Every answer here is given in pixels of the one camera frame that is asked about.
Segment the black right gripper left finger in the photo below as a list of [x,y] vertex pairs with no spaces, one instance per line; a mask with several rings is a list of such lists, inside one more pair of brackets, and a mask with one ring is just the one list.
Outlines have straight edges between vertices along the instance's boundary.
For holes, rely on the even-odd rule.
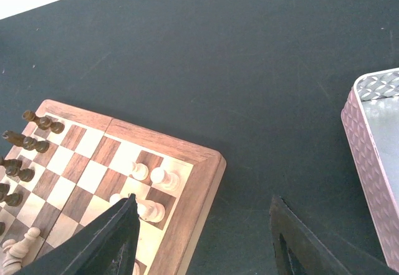
[[112,205],[73,237],[17,274],[132,274],[140,232],[136,196]]

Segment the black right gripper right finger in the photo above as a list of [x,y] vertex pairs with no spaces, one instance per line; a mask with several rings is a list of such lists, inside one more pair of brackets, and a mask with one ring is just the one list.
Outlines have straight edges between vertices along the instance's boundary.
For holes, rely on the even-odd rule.
[[396,271],[315,219],[308,223],[280,197],[269,210],[278,274],[395,274]]

